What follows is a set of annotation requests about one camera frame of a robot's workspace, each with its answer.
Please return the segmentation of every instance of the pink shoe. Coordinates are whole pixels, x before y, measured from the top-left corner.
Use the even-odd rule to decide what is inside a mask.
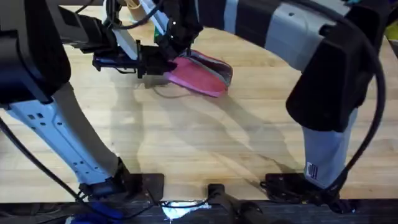
[[[231,84],[233,69],[230,65],[195,50],[192,50],[191,56],[182,55],[174,62],[177,68],[164,73],[164,76],[190,90],[219,97]]]

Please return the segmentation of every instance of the black clamp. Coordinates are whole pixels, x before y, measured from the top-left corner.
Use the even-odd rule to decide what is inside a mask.
[[[357,201],[341,200],[342,184],[321,189],[305,180],[303,174],[267,174],[260,187],[266,191],[269,200],[276,203],[328,205],[338,214],[354,213]]]

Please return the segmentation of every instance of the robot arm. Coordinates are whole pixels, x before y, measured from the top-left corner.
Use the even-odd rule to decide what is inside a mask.
[[[353,6],[340,0],[314,1],[352,20],[375,49],[380,48],[387,1],[363,0]],[[119,7],[110,6],[115,21]],[[306,156],[309,149],[322,148],[332,151],[332,161],[337,161],[324,168],[325,161],[317,164],[308,156],[306,178],[321,188],[337,178],[356,108],[373,76],[360,34],[294,1],[167,0],[161,11],[167,21],[158,24],[167,28],[155,40],[159,47],[142,46],[139,41],[134,47],[134,40],[124,38],[116,27],[47,5],[45,0],[1,2],[0,105],[65,160],[86,194],[102,197],[132,188],[137,193],[142,191],[142,176],[135,178],[140,184],[131,185],[123,162],[106,148],[81,112],[68,83],[70,64],[62,44],[93,53],[98,70],[136,68],[138,77],[161,75],[175,68],[169,60],[189,49],[203,26],[213,27],[270,50],[302,72],[287,110],[304,128]],[[131,51],[118,46],[122,41]],[[162,188],[152,193],[161,198]]]
[[[153,47],[139,44],[140,57],[131,60],[118,47],[112,30],[96,18],[76,15],[45,0],[1,2],[0,105],[69,165],[80,189],[91,198],[135,197],[149,180],[156,182],[153,192],[160,200],[163,175],[130,174],[86,119],[68,82],[71,70],[62,44],[94,53],[98,69],[132,67],[145,73],[175,68]]]
[[[354,22],[379,51],[389,15],[388,1],[363,0],[357,4],[341,0],[313,1]],[[178,43],[177,46],[187,47],[192,41],[179,40],[195,37],[195,32],[200,31],[197,27],[212,27],[263,47],[300,70],[302,76],[287,99],[286,107],[291,117],[303,126],[304,176],[315,185],[307,184],[307,187],[322,191],[345,167],[351,128],[374,70],[370,58],[364,54],[364,39],[358,32],[296,2],[170,1],[162,8],[169,18],[168,29],[157,43],[160,46]],[[171,57],[176,55],[172,50],[168,53]],[[275,182],[285,177],[291,175],[269,174],[266,181]],[[276,192],[269,196],[286,195],[283,191]]]

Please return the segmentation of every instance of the wire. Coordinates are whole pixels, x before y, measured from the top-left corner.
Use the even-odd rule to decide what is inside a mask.
[[[146,188],[146,190],[148,192],[148,195],[149,195],[149,198],[150,198],[152,204],[156,205],[156,206],[159,206],[159,207],[162,207],[162,208],[197,208],[197,207],[201,207],[202,205],[206,205],[209,202],[210,199],[212,199],[214,196],[216,196],[216,194],[211,194],[211,195],[209,195],[209,197],[206,200],[204,200],[204,201],[202,201],[202,202],[200,202],[198,204],[195,204],[195,205],[170,206],[170,205],[168,205],[170,202],[167,203],[167,204],[165,204],[165,202],[157,202],[155,200],[154,195],[152,194],[152,192],[148,188]]]
[[[302,6],[313,9],[314,11],[320,12],[321,14],[324,14],[330,19],[345,24],[351,29],[355,30],[357,33],[359,33],[364,40],[365,48],[368,51],[369,57],[372,60],[375,69],[375,77],[377,85],[377,103],[376,103],[376,110],[374,112],[373,120],[369,127],[368,133],[366,134],[360,147],[358,148],[354,156],[351,158],[351,160],[348,162],[346,167],[343,169],[343,171],[340,173],[340,175],[329,187],[324,189],[324,191],[336,190],[336,189],[340,191],[340,189],[343,187],[346,181],[348,172],[353,168],[355,163],[359,160],[363,152],[369,146],[369,143],[372,141],[373,137],[375,136],[381,124],[384,108],[386,106],[386,79],[384,71],[381,62],[379,60],[378,53],[376,52],[376,49],[372,46],[370,40],[366,37],[365,33],[357,25],[353,24],[351,21],[349,21],[348,19],[346,19],[344,16],[337,13],[336,11],[329,9],[314,1],[308,1],[308,0],[288,0],[288,1],[300,4]]]
[[[69,216],[70,215],[63,215],[61,217],[52,218],[52,219],[47,220],[47,221],[39,222],[38,224],[46,224],[46,223],[54,222],[54,221],[61,220],[61,219],[67,219]]]
[[[33,164],[35,164],[37,166],[37,168],[39,168],[41,171],[43,171],[47,176],[49,176],[58,185],[60,185],[62,188],[64,188],[80,205],[91,210],[93,213],[95,213],[97,215],[101,215],[102,217],[105,217],[110,220],[123,221],[123,220],[132,219],[153,207],[153,205],[149,205],[148,207],[142,209],[141,211],[139,211],[137,213],[134,213],[132,215],[129,215],[127,217],[122,217],[122,218],[112,217],[103,212],[96,210],[95,208],[91,207],[86,202],[84,202],[83,199],[81,199],[79,197],[79,195],[77,195],[64,181],[62,181],[59,177],[57,177],[53,172],[51,172],[51,170],[49,170],[47,167],[45,167],[32,153],[30,153],[29,150],[27,150],[27,148],[23,145],[23,143],[21,143],[20,140],[18,140],[18,138],[16,138],[14,133],[4,123],[4,121],[1,119],[1,117],[0,117],[0,130],[3,131],[3,133],[10,139],[10,141],[12,143],[14,143],[14,145],[18,148],[18,150],[20,150],[21,153],[23,153],[23,155],[25,155],[26,158],[28,158],[28,160],[30,160]]]
[[[125,71],[122,71],[122,70],[120,70],[120,69],[118,69],[118,68],[114,68],[114,69],[116,69],[116,71],[118,71],[120,74],[123,74],[123,75],[126,75],[126,74],[136,74],[137,73],[137,70],[134,68],[134,70],[132,71],[132,72],[125,72]]]
[[[110,21],[110,23],[113,25],[113,27],[115,29],[134,29],[136,27],[139,27],[141,25],[144,25],[159,9],[160,7],[163,5],[164,0],[160,0],[159,3],[144,17],[142,18],[140,21],[129,25],[129,26],[122,26],[120,24],[118,24],[117,22],[113,21],[113,19],[111,18],[111,16],[109,15],[108,12],[108,6],[109,4],[106,5],[106,18],[108,21]]]
[[[93,2],[94,2],[94,0],[89,0],[87,4],[85,4],[84,6],[79,8],[78,10],[76,10],[75,13],[79,14],[81,11],[85,10],[88,6],[92,5]]]

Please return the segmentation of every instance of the wooden table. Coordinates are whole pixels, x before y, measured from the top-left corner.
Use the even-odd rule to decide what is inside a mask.
[[[98,7],[84,13],[101,17]],[[127,14],[123,9],[122,18]],[[152,24],[131,34],[153,44]],[[270,52],[233,35],[204,30],[193,48],[234,68],[228,95],[214,99],[160,77],[138,80],[112,69],[97,72],[92,55],[65,48],[72,65],[70,82],[87,118],[131,172],[165,174],[164,199],[205,198],[209,183],[225,184],[237,198],[266,199],[257,187],[266,173],[302,172],[303,134],[285,109],[300,73]],[[388,87],[384,121],[350,173],[344,198],[398,197],[398,62],[387,41],[381,59]],[[372,84],[352,132],[348,159],[368,130],[374,105]],[[3,111],[0,115],[46,166],[77,190],[72,171],[41,139]],[[73,200],[1,133],[0,146],[0,202]]]

